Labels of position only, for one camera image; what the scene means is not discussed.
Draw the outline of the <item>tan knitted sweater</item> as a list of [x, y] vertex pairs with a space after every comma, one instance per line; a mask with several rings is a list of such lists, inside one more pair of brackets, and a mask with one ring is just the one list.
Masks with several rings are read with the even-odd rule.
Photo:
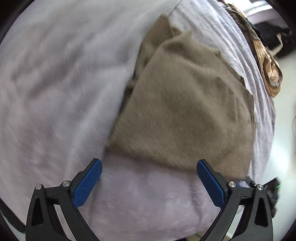
[[193, 171], [205, 159], [227, 179], [249, 171], [254, 98], [220, 52], [160, 16], [144, 37], [108, 146]]

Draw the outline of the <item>brown patterned cloth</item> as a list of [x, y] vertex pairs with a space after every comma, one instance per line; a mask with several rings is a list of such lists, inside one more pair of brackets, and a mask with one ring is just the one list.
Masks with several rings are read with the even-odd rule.
[[259, 30], [233, 4], [225, 3], [224, 8], [232, 16], [251, 49], [262, 76], [267, 94], [274, 98], [280, 92], [282, 71], [269, 49], [264, 45]]

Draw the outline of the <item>lavender plush bed blanket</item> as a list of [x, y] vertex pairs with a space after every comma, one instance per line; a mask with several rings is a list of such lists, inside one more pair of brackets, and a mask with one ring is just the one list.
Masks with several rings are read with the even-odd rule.
[[275, 109], [236, 22], [218, 1], [34, 1], [1, 43], [1, 199], [27, 219], [37, 184], [57, 186], [99, 158], [81, 213], [100, 240], [177, 240], [218, 214], [196, 174], [105, 151], [139, 46], [161, 14], [217, 48], [254, 96], [249, 174], [269, 159]]

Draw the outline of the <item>dark furniture by wall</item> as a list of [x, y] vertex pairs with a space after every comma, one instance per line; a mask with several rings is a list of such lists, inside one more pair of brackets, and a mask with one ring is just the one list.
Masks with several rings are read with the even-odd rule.
[[282, 58], [295, 51], [295, 39], [290, 28], [282, 28], [268, 22], [255, 25], [250, 21], [248, 23], [273, 56]]

